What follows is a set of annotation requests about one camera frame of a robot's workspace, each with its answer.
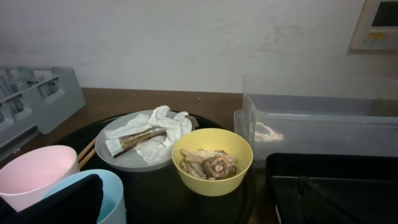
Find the cup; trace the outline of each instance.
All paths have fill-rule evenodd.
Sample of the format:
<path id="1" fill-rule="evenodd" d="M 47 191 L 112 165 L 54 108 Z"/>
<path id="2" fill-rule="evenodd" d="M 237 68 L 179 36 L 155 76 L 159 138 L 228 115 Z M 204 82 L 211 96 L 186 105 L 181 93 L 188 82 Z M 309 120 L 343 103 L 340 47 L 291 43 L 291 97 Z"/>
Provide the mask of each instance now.
<path id="1" fill-rule="evenodd" d="M 57 181 L 79 171 L 77 154 L 71 147 L 42 147 L 0 170 L 0 197 L 19 212 L 40 201 Z"/>
<path id="2" fill-rule="evenodd" d="M 71 175 L 57 183 L 52 189 L 45 193 L 43 198 L 47 198 L 91 174 L 98 174 L 103 181 L 104 196 L 97 223 L 126 224 L 123 183 L 116 174 L 108 170 L 92 169 Z"/>

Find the light blue cup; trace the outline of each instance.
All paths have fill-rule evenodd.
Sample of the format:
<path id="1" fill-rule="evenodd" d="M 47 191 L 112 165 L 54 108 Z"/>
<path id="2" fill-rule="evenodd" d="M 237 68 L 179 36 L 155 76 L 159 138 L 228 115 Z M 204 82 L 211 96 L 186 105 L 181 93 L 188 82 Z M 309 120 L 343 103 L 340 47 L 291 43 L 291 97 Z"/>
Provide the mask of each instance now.
<path id="1" fill-rule="evenodd" d="M 104 197 L 97 223 L 126 224 L 123 183 L 116 174 L 108 170 L 92 169 L 73 174 L 61 180 L 55 187 L 45 193 L 42 199 L 47 198 L 90 174 L 98 174 L 103 182 Z"/>

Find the black cloth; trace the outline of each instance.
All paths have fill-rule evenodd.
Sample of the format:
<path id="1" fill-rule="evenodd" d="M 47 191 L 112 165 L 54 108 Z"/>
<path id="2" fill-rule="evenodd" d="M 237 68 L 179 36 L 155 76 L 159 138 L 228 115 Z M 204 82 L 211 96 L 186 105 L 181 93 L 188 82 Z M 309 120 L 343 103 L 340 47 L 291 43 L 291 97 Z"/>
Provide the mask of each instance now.
<path id="1" fill-rule="evenodd" d="M 101 178 L 91 174 L 5 220 L 0 220 L 0 223 L 95 224 L 103 201 L 102 187 Z"/>

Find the round tray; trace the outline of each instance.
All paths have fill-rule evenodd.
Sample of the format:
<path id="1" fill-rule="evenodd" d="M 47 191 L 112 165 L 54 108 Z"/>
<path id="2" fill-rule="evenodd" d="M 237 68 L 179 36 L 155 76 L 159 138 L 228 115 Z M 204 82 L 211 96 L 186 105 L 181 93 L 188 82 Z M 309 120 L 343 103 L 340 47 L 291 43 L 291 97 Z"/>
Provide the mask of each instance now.
<path id="1" fill-rule="evenodd" d="M 221 128 L 201 116 L 190 115 L 197 119 L 199 129 Z M 79 153 L 107 124 L 119 117 L 81 128 L 56 144 L 70 146 Z M 192 192 L 184 185 L 173 164 L 158 170 L 133 173 L 117 170 L 95 155 L 83 167 L 83 170 L 87 169 L 110 170 L 121 178 L 128 223 L 247 223 L 256 196 L 252 167 L 237 189 L 220 197 Z"/>

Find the chopsticks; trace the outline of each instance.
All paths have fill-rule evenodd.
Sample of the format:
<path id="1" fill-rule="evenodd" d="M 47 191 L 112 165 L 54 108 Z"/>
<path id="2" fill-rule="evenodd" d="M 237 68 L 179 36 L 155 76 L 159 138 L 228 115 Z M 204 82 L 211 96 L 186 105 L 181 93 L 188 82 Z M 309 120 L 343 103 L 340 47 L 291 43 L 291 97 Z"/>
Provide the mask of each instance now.
<path id="1" fill-rule="evenodd" d="M 79 162 L 79 168 L 82 168 L 95 154 L 95 147 L 87 154 L 86 157 L 83 156 L 93 147 L 96 137 L 87 145 L 79 155 L 77 155 L 77 161 Z"/>

